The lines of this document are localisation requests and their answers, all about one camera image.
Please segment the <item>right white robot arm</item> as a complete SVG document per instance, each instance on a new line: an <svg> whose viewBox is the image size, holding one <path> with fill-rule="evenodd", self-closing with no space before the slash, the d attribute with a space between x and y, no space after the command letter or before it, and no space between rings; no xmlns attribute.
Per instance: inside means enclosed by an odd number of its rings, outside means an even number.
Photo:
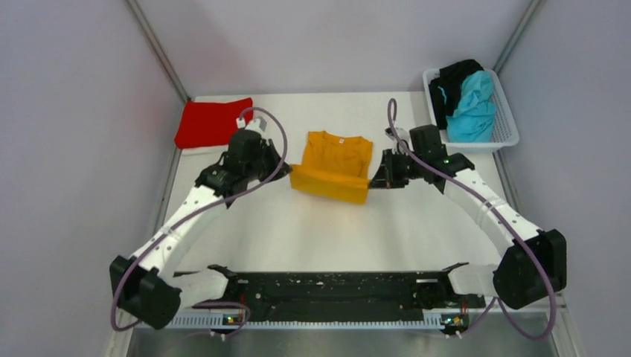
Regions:
<svg viewBox="0 0 631 357"><path fill-rule="evenodd" d="M450 154L434 125L409 132L387 128L393 147L382 152L371 189L400 189L422 179L456 203L486 234L501 260L459 264L436 286L438 300L457 306L466 295L498 298L521 309L567 286L567 242L556 229L544 231L517 213L484 182L474 163Z"/></svg>

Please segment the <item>orange t shirt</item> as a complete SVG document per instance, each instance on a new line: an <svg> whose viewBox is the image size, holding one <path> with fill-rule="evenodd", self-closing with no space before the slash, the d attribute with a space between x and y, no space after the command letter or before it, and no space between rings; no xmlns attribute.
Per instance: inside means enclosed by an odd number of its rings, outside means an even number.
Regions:
<svg viewBox="0 0 631 357"><path fill-rule="evenodd" d="M300 164L291 166L292 189L314 196L363 205L374 144L362 136L309 132Z"/></svg>

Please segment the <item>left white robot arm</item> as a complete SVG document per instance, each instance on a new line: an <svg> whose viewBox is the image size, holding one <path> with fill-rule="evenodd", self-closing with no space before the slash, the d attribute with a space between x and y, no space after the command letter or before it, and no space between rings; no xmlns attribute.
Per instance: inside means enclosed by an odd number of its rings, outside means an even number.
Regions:
<svg viewBox="0 0 631 357"><path fill-rule="evenodd" d="M233 202L256 187L282 179L290 171L286 153L266 135L266 120L237 121L218 162L195 179L181 205L154 236L129 257L117 256L109 266L113 308L122 309L153 329L165 328L185 308L213 300L230 307L238 287L214 268L176 275L180 262L209 225Z"/></svg>

